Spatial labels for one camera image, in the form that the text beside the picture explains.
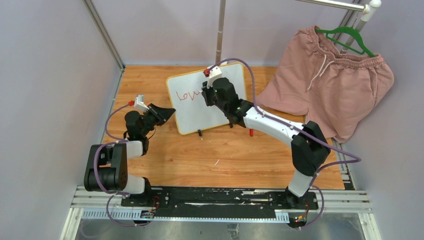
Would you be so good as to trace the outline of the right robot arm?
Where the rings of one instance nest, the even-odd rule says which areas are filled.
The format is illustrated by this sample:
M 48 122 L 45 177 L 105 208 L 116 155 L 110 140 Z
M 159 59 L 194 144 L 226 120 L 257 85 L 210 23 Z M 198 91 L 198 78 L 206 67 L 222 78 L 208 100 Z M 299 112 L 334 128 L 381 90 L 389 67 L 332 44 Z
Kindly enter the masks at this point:
M 260 131 L 290 147 L 295 171 L 283 201 L 292 209 L 301 207 L 314 176 L 331 152 L 319 125 L 313 121 L 306 124 L 288 121 L 264 111 L 253 102 L 239 98 L 226 77 L 214 80 L 212 85 L 204 81 L 201 95 L 205 104 L 217 107 L 230 125 Z

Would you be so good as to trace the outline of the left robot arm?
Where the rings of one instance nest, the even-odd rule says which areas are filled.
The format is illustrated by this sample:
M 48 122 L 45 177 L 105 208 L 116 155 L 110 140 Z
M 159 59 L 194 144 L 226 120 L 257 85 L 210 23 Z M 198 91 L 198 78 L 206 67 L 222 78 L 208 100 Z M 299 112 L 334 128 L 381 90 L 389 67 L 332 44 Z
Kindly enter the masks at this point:
M 128 172 L 128 160 L 147 154 L 148 134 L 164 125 L 175 112 L 174 108 L 158 107 L 152 103 L 143 112 L 127 112 L 124 116 L 126 131 L 122 138 L 90 147 L 83 178 L 85 190 L 120 195 L 131 204 L 158 208 L 160 197 L 153 192 L 146 177 Z

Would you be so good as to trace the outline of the yellow framed whiteboard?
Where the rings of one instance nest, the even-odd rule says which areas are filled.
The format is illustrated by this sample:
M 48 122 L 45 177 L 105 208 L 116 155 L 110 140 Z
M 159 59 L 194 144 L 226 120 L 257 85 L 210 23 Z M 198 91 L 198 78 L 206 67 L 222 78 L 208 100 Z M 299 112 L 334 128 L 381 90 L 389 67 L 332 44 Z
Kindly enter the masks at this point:
M 202 70 L 171 76 L 166 80 L 172 108 L 176 109 L 177 130 L 181 135 L 229 124 L 221 110 L 206 105 L 201 88 L 207 80 Z

